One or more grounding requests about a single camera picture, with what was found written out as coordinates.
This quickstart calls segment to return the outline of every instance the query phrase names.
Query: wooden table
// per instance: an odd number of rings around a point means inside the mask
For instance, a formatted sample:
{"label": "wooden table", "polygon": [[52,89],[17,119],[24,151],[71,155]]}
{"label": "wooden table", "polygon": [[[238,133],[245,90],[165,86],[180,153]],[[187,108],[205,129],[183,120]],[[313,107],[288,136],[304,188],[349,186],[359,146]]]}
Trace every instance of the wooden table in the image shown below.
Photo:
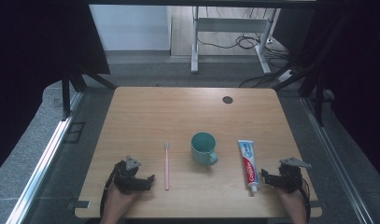
{"label": "wooden table", "polygon": [[[230,96],[231,104],[222,99]],[[218,163],[197,164],[190,140],[197,132],[217,140]],[[137,178],[155,175],[126,217],[286,217],[273,189],[246,186],[238,139],[254,141],[257,169],[278,174],[279,160],[302,159],[275,91],[229,88],[117,88],[95,149],[77,208],[99,217],[103,187],[114,164],[130,155],[142,163]],[[164,142],[170,144],[170,190],[164,189]],[[317,196],[309,176],[311,201]],[[321,215],[313,208],[312,217]]]}

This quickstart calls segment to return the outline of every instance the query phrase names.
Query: toothpaste tube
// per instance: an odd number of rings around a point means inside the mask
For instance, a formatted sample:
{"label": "toothpaste tube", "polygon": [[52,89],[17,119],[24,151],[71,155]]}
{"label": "toothpaste tube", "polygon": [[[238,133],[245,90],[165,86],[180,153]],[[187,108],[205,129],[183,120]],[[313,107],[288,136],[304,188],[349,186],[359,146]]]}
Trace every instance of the toothpaste tube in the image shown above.
{"label": "toothpaste tube", "polygon": [[257,192],[257,186],[260,181],[254,157],[253,141],[238,140],[238,143],[242,152],[243,163],[245,166],[247,186],[251,188],[253,193],[255,193]]}

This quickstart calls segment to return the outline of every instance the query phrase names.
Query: toothpaste cap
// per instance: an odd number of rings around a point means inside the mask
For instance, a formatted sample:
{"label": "toothpaste cap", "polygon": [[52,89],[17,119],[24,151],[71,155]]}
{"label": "toothpaste cap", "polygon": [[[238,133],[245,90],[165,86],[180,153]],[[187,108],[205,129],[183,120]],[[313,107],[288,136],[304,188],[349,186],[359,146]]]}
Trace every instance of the toothpaste cap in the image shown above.
{"label": "toothpaste cap", "polygon": [[253,191],[253,193],[257,193],[257,186],[251,186],[251,190]]}

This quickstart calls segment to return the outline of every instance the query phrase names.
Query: mug handle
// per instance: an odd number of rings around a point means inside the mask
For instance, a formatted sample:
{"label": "mug handle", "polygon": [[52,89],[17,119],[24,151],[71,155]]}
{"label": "mug handle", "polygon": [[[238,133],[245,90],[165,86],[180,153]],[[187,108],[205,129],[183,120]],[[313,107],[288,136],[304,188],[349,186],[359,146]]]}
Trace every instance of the mug handle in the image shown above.
{"label": "mug handle", "polygon": [[212,152],[209,154],[209,160],[207,160],[207,165],[213,165],[218,161],[217,154]]}

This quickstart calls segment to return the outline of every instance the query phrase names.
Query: teal mug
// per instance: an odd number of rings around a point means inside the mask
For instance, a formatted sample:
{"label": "teal mug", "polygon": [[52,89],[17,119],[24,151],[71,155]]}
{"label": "teal mug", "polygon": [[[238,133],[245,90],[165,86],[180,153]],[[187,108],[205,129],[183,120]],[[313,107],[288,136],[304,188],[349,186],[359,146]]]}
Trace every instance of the teal mug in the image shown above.
{"label": "teal mug", "polygon": [[213,165],[218,161],[215,153],[216,139],[210,133],[196,133],[190,140],[193,159],[201,165]]}

